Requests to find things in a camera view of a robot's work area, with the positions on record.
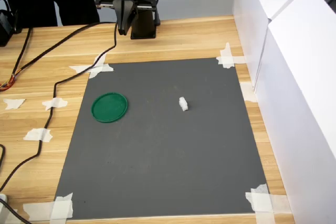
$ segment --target green plastic cap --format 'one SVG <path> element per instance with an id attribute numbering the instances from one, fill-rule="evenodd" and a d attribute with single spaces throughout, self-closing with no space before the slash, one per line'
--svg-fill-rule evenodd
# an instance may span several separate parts
<path id="1" fill-rule="evenodd" d="M 118 93 L 107 93 L 94 101 L 91 113 L 98 122 L 112 123 L 121 119 L 127 108 L 126 97 Z"/>

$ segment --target white tape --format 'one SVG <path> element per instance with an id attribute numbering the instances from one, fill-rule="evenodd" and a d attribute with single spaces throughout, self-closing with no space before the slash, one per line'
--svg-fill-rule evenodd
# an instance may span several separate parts
<path id="1" fill-rule="evenodd" d="M 29 215 L 29 221 L 50 221 L 52 224 L 66 223 L 72 218 L 72 194 L 57 197 L 53 202 L 24 204 L 23 209 Z"/>
<path id="2" fill-rule="evenodd" d="M 251 82 L 240 83 L 241 92 L 243 93 L 244 101 L 257 102 L 256 95 Z"/>
<path id="3" fill-rule="evenodd" d="M 6 221 L 4 222 L 5 224 L 20 224 L 21 223 L 21 221 L 18 219 L 18 218 L 16 218 L 15 216 L 14 216 L 14 214 L 12 214 L 11 212 L 9 212 L 9 210 L 8 209 L 6 209 L 7 210 L 7 218 L 6 218 Z"/>
<path id="4" fill-rule="evenodd" d="M 276 224 L 272 212 L 256 212 L 257 224 Z"/>
<path id="5" fill-rule="evenodd" d="M 62 98 L 53 98 L 50 101 L 45 101 L 42 103 L 45 107 L 46 110 L 49 110 L 51 107 L 54 108 L 62 108 L 68 105 L 68 102 L 63 100 Z"/>
<path id="6" fill-rule="evenodd" d="M 291 214 L 292 210 L 286 195 L 270 195 L 275 214 Z"/>
<path id="7" fill-rule="evenodd" d="M 26 99 L 4 99 L 4 102 L 7 103 L 5 110 L 16 110 L 24 103 Z"/>
<path id="8" fill-rule="evenodd" d="M 231 68 L 235 66 L 229 42 L 226 43 L 225 49 L 221 50 L 220 57 L 217 57 L 216 59 L 218 60 L 219 65 L 223 65 L 223 68 Z"/>
<path id="9" fill-rule="evenodd" d="M 233 56 L 233 61 L 235 64 L 246 64 L 245 56 Z"/>
<path id="10" fill-rule="evenodd" d="M 181 106 L 181 108 L 182 108 L 183 111 L 188 110 L 188 103 L 184 99 L 184 97 L 180 97 L 179 104 L 180 104 L 180 106 Z"/>
<path id="11" fill-rule="evenodd" d="M 113 72 L 114 69 L 110 67 L 110 65 L 108 64 L 104 64 L 105 62 L 105 57 L 106 54 L 104 54 L 99 61 L 97 62 L 97 64 L 91 68 L 89 71 L 90 76 L 89 79 L 92 79 L 94 77 L 97 76 L 97 74 L 101 73 L 101 72 Z M 76 71 L 76 73 L 80 73 L 83 72 L 85 69 L 87 69 L 88 67 L 90 67 L 91 65 L 87 65 L 87 66 L 70 66 L 70 68 L 72 68 L 73 70 Z"/>
<path id="12" fill-rule="evenodd" d="M 23 140 L 29 141 L 39 141 L 49 143 L 52 139 L 52 135 L 50 134 L 50 130 L 41 128 L 41 129 L 32 129 L 27 133 L 27 135 L 23 138 Z"/>
<path id="13" fill-rule="evenodd" d="M 256 213 L 257 224 L 275 224 L 274 214 L 291 214 L 287 196 L 270 195 L 266 184 L 251 188 L 245 197 Z"/>

